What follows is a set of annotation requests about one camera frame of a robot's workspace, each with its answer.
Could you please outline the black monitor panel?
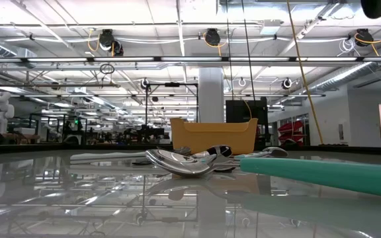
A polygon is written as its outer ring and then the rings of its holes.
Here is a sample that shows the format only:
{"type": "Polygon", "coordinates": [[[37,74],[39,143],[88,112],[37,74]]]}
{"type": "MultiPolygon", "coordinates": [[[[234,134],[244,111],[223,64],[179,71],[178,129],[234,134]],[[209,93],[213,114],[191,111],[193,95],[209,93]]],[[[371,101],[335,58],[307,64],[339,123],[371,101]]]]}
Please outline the black monitor panel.
{"type": "Polygon", "coordinates": [[[265,147],[270,142],[267,98],[259,100],[227,100],[226,122],[247,122],[252,118],[258,119],[255,136],[255,148],[265,147]]]}

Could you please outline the orange plastic bin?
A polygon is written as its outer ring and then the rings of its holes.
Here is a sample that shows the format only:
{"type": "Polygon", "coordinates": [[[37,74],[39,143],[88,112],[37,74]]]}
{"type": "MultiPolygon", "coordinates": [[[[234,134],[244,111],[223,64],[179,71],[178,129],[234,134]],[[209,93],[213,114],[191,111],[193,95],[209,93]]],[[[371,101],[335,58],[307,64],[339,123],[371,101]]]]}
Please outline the orange plastic bin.
{"type": "Polygon", "coordinates": [[[188,147],[192,153],[200,153],[215,145],[228,145],[233,154],[252,153],[257,122],[256,118],[242,123],[185,122],[181,118],[172,118],[171,139],[175,149],[188,147]]]}

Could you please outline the silver spoon patterned handle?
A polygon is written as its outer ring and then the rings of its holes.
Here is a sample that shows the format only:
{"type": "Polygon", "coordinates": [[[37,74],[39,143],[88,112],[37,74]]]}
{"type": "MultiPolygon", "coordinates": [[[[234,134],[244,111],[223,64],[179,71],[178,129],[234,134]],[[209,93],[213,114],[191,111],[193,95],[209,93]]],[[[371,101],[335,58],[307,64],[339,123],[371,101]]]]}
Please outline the silver spoon patterned handle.
{"type": "Polygon", "coordinates": [[[288,157],[288,152],[280,147],[267,147],[262,151],[236,155],[234,159],[240,160],[246,157],[288,157]]]}

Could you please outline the green-handled silver spoon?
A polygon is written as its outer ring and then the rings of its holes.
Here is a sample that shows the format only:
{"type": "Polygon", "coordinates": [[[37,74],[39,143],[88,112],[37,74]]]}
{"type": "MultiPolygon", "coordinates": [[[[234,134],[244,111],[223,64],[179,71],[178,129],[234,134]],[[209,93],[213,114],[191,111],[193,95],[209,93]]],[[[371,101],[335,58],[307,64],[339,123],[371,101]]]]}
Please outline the green-handled silver spoon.
{"type": "Polygon", "coordinates": [[[238,167],[255,173],[381,196],[381,165],[336,163],[274,157],[240,157],[219,162],[220,155],[195,158],[162,149],[149,149],[146,158],[170,173],[201,177],[212,171],[238,167]]]}

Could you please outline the black spoon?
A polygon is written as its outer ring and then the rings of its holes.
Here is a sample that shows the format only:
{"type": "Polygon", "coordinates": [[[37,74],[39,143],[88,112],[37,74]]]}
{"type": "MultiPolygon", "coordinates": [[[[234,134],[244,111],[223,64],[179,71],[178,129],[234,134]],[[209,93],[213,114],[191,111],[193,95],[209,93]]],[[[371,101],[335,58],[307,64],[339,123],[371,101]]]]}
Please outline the black spoon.
{"type": "Polygon", "coordinates": [[[232,150],[231,150],[231,147],[229,147],[228,145],[215,145],[215,146],[209,147],[205,151],[195,153],[192,156],[194,158],[200,159],[200,158],[207,157],[210,155],[214,155],[215,157],[228,158],[232,155],[232,150]]]}

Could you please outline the red storage bins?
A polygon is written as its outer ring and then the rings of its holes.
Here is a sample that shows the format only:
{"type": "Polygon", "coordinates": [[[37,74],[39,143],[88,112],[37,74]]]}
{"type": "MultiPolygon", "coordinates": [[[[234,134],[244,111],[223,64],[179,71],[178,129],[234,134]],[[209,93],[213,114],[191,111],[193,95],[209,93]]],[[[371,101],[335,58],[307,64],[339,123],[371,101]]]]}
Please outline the red storage bins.
{"type": "Polygon", "coordinates": [[[300,120],[284,124],[278,129],[279,142],[284,143],[288,139],[291,139],[295,142],[302,141],[302,139],[305,137],[305,134],[302,131],[303,127],[304,125],[300,120]]]}

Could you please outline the white pillar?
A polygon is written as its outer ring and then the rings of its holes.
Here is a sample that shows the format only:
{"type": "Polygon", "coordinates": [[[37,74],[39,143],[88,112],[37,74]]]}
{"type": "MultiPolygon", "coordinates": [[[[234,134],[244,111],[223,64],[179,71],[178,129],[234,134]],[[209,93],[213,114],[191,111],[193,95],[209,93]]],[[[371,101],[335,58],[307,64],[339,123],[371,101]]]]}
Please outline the white pillar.
{"type": "Polygon", "coordinates": [[[199,69],[198,106],[200,121],[224,121],[224,76],[221,67],[199,69]]]}

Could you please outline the ceiling light rail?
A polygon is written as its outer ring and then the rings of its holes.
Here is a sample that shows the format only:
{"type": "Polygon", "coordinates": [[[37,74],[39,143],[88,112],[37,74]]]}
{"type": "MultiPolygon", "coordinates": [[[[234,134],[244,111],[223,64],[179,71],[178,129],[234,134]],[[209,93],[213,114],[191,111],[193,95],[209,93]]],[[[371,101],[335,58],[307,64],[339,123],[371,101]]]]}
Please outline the ceiling light rail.
{"type": "Polygon", "coordinates": [[[105,57],[105,58],[0,58],[0,63],[94,63],[94,62],[255,62],[255,63],[284,63],[284,62],[381,62],[381,56],[375,57],[196,57],[196,56],[151,56],[151,57],[105,57]]]}

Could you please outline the black rig frame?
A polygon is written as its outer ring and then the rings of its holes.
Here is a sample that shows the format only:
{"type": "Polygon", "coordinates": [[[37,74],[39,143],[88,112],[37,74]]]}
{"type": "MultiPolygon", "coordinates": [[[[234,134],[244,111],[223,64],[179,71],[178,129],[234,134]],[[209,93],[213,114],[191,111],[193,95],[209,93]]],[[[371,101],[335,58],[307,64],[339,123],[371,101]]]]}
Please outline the black rig frame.
{"type": "Polygon", "coordinates": [[[150,83],[145,90],[144,132],[151,128],[151,120],[169,126],[171,118],[199,121],[198,83],[150,83]]]}

